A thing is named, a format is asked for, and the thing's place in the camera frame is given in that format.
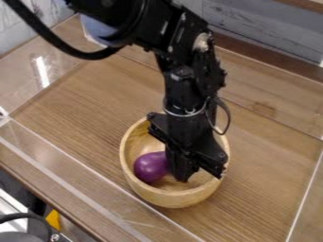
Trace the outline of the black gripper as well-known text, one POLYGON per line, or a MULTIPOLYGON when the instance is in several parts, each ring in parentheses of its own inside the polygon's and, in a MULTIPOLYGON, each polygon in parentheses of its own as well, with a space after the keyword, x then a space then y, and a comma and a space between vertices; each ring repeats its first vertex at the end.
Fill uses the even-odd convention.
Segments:
POLYGON ((220 179, 228 163, 228 153, 213 136, 206 119, 200 114, 177 117, 150 112, 146 120, 149 135, 165 145, 174 179, 186 182, 198 169, 220 179))

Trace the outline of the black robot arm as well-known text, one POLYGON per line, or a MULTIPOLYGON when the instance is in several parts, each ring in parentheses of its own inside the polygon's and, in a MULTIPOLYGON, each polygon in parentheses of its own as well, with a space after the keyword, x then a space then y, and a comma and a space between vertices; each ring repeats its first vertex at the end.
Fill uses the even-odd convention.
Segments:
POLYGON ((220 178, 228 154, 214 136, 217 92, 225 72, 216 58, 213 31, 172 0, 65 0, 90 37, 110 48, 137 45, 153 53, 164 77, 162 111, 146 116, 149 135, 165 144, 174 179, 200 170, 220 178))

